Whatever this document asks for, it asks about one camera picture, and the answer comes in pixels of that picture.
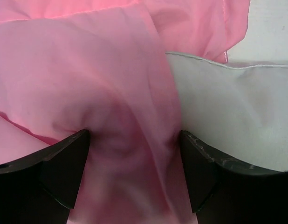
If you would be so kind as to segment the white pillow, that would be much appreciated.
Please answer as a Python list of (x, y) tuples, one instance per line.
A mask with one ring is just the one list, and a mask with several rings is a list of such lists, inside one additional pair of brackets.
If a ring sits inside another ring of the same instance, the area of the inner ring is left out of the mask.
[(166, 57), (184, 130), (249, 164), (288, 171), (288, 65)]

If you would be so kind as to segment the pink fabric pillowcase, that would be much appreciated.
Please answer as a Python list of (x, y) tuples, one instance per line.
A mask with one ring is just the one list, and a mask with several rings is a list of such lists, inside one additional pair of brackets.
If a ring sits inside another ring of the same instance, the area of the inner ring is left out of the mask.
[(167, 51), (227, 62), (247, 0), (0, 0), (0, 164), (81, 129), (72, 224), (195, 224)]

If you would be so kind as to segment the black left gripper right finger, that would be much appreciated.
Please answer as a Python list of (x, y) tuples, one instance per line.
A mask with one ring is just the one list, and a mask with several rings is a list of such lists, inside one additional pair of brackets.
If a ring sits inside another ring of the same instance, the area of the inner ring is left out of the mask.
[(288, 224), (288, 171), (243, 162), (188, 131), (180, 133), (180, 152), (200, 224)]

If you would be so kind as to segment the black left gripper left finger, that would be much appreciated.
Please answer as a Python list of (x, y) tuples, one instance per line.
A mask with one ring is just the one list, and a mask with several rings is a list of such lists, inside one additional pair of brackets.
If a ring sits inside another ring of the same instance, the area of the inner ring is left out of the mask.
[(65, 224), (89, 152), (80, 130), (35, 153), (0, 164), (0, 224)]

